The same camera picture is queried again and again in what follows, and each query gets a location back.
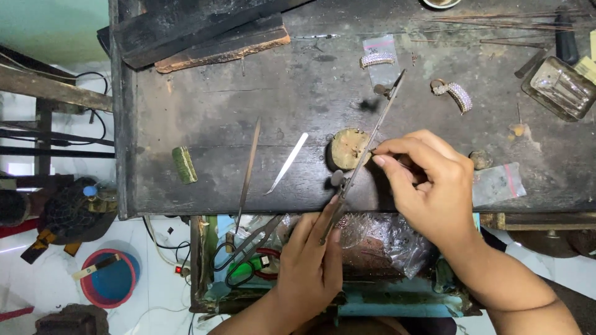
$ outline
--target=green wall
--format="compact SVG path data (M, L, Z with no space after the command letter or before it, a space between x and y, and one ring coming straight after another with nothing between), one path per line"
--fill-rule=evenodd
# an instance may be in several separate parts
M108 0L0 0L0 44L48 64L105 61Z

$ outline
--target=red pliers handle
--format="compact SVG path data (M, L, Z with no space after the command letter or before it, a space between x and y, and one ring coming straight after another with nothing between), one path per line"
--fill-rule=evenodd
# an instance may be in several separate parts
M257 248L257 250L255 252L263 254L263 255L273 256L277 259L279 259L281 256L281 253L279 251L274 250L274 249L269 249L269 248ZM259 278L263 278L264 280L276 280L277 279L277 274L266 274L266 273L261 272L260 270L255 271L254 275Z

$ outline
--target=blue bottle cap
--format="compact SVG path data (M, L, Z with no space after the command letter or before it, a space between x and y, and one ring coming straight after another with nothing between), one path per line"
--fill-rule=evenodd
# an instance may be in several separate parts
M97 194L97 188L95 188L95 186L85 186L83 194L88 197L93 197Z

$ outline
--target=dirty stained surface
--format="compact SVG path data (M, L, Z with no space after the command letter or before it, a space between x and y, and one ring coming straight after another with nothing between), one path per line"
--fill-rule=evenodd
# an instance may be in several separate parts
M566 3L592 10L587 1ZM483 149L492 155L494 165L519 162L527 196L479 210L594 210L594 111L576 123L560 120L523 93L522 81L513 75L537 49L478 42L544 32L473 30L478 27L411 20L527 13L554 10L559 4L463 1L453 10L436 13L413 0L316 0L284 13L291 43L245 57L245 76L240 61L166 75L152 68L140 71L135 80L123 83L124 91L136 85L130 125L135 131L126 144L133 151L133 159L126 163L133 189L129 212L237 212L258 116L262 128L244 211L320 210L335 193L324 159L330 135L348 127L372 131L386 103L374 95L359 59L364 39L387 33L393 34L399 66L407 73L378 140L426 128L460 153ZM428 32L456 28L466 30ZM576 32L582 55L589 49L588 34L588 29ZM554 43L554 34L532 39L542 41ZM460 116L448 94L434 96L429 84L437 78L466 89L472 110ZM304 132L309 138L294 163L274 192L262 196ZM197 171L198 182L191 185L180 182L172 161L172 149L181 145L189 148ZM347 202L351 211L395 211L387 180L372 162L360 172Z

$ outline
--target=blue bucket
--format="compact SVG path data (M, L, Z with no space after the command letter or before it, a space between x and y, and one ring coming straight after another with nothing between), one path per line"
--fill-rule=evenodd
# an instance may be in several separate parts
M115 249L97 250L87 258L83 269L116 253L121 260L80 280L85 297L97 307L116 308L122 305L131 297L138 282L141 272L139 262L131 254Z

